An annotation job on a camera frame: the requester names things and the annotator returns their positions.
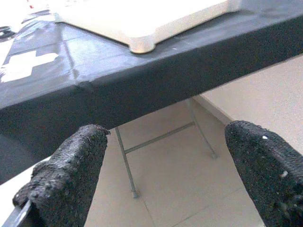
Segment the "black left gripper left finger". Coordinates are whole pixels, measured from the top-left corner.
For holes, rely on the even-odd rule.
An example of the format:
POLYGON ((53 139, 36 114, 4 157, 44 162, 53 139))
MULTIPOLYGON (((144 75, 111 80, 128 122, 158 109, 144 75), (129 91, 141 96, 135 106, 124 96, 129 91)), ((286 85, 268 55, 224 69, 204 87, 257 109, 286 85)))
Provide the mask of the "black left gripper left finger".
POLYGON ((44 227, 85 225, 110 132, 100 125, 80 127, 47 161, 33 168, 30 181, 14 195, 22 208, 31 201, 44 227))

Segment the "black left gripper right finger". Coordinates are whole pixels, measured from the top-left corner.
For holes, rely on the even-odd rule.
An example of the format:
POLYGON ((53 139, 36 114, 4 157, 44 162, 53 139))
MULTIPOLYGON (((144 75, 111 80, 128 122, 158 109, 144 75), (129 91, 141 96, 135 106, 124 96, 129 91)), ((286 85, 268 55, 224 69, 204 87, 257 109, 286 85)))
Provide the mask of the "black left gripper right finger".
POLYGON ((303 157, 278 134, 247 121, 225 126, 237 172, 267 227, 303 225, 303 157))

